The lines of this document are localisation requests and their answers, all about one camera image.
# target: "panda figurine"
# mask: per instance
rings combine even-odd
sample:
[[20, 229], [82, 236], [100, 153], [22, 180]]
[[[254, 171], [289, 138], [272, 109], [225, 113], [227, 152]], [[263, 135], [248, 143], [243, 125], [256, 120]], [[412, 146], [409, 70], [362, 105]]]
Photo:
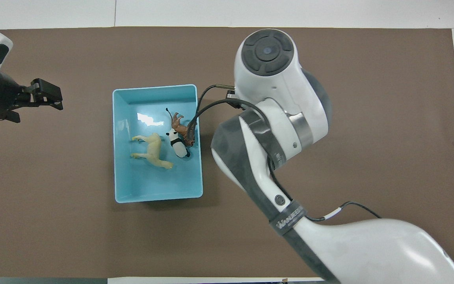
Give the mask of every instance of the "panda figurine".
[[178, 133], [173, 128], [171, 128], [166, 135], [169, 136], [169, 143], [171, 144], [171, 147], [173, 147], [176, 156], [179, 158], [190, 157], [189, 150], [185, 147], [183, 140], [178, 136]]

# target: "plastic bin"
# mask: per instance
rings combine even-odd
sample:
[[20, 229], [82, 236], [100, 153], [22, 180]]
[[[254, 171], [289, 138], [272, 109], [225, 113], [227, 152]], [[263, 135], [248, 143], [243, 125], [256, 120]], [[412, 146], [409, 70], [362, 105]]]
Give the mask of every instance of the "plastic bin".
[[[113, 155], [115, 200], [119, 203], [198, 198], [202, 196], [201, 142], [199, 124], [190, 157], [176, 156], [169, 137], [172, 114], [183, 115], [187, 125], [197, 108], [195, 85], [117, 89], [113, 91]], [[137, 135], [157, 133], [162, 139], [160, 159], [173, 163], [172, 169], [156, 167], [131, 153], [146, 153], [146, 142], [132, 142]]]

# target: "cable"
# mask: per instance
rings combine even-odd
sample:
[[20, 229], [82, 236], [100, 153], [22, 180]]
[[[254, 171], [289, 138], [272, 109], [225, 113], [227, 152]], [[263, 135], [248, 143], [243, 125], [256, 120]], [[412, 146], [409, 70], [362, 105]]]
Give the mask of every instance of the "cable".
[[274, 170], [272, 169], [272, 161], [269, 156], [267, 156], [267, 167], [269, 167], [269, 173], [271, 175], [271, 178], [272, 178], [272, 181], [274, 182], [274, 184], [276, 184], [276, 186], [283, 192], [283, 194], [285, 194], [285, 196], [287, 196], [287, 198], [290, 201], [292, 201], [293, 199], [290, 196], [290, 194], [288, 194], [288, 192], [285, 190], [283, 185], [281, 185], [281, 183], [279, 183], [278, 179], [276, 178], [276, 175], [274, 174]]
[[196, 113], [199, 111], [199, 107], [201, 105], [202, 98], [212, 88], [221, 88], [221, 89], [227, 89], [227, 90], [234, 90], [234, 86], [230, 86], [230, 85], [214, 84], [214, 85], [209, 86], [208, 88], [206, 88], [204, 90], [204, 92], [202, 92], [201, 96], [199, 97], [199, 100], [197, 101]]
[[309, 221], [313, 221], [313, 222], [325, 221], [325, 217], [313, 218], [313, 217], [309, 217], [308, 215], [306, 215], [305, 217], [306, 217]]
[[269, 125], [269, 120], [267, 119], [267, 116], [256, 105], [254, 105], [254, 104], [252, 104], [250, 102], [247, 102], [247, 101], [243, 101], [242, 99], [220, 99], [219, 101], [212, 102], [211, 104], [208, 104], [207, 106], [205, 106], [204, 108], [202, 108], [200, 111], [198, 111], [196, 113], [194, 118], [192, 118], [191, 121], [189, 122], [189, 124], [187, 125], [187, 135], [186, 135], [186, 137], [189, 140], [194, 140], [194, 135], [195, 135], [194, 132], [195, 132], [195, 127], [197, 125], [197, 118], [200, 115], [202, 115], [209, 108], [211, 108], [213, 106], [216, 106], [216, 105], [219, 105], [219, 104], [225, 104], [225, 103], [244, 104], [244, 105], [249, 106], [250, 108], [253, 108], [262, 117], [262, 119], [267, 124], [267, 126], [270, 126]]
[[346, 205], [350, 205], [350, 204], [353, 204], [353, 205], [357, 205], [359, 207], [362, 207], [364, 208], [365, 210], [367, 210], [369, 213], [373, 214], [374, 216], [376, 216], [376, 218], [379, 218], [381, 219], [382, 217], [379, 216], [378, 214], [376, 214], [373, 210], [365, 207], [364, 205], [360, 204], [360, 203], [357, 203], [355, 201], [348, 201], [348, 202], [344, 202], [339, 208], [344, 208]]

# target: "brown toy animal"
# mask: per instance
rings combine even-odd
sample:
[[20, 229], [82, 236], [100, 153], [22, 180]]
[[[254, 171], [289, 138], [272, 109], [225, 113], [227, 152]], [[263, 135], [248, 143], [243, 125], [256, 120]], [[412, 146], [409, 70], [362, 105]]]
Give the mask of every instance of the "brown toy animal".
[[167, 108], [166, 108], [166, 111], [169, 113], [169, 116], [171, 117], [171, 127], [177, 133], [179, 133], [180, 135], [183, 136], [183, 144], [185, 144], [185, 146], [187, 146], [187, 147], [194, 146], [195, 140], [189, 140], [187, 138], [187, 131], [188, 131], [189, 128], [187, 126], [184, 126], [184, 125], [180, 124], [180, 119], [182, 119], [184, 116], [183, 115], [178, 115], [177, 112], [175, 112], [175, 115], [172, 116], [171, 112], [169, 112], [169, 110]]

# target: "white cable tie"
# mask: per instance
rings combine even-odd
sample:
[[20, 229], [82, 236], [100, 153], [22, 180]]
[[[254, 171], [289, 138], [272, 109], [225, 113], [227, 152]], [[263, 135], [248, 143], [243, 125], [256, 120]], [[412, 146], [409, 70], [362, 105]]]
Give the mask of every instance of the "white cable tie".
[[341, 210], [342, 210], [341, 207], [337, 207], [337, 209], [335, 209], [334, 211], [330, 212], [329, 214], [326, 214], [325, 216], [323, 216], [323, 218], [325, 218], [326, 220], [329, 219], [329, 218], [332, 218], [333, 216], [335, 216], [335, 214], [338, 214]]

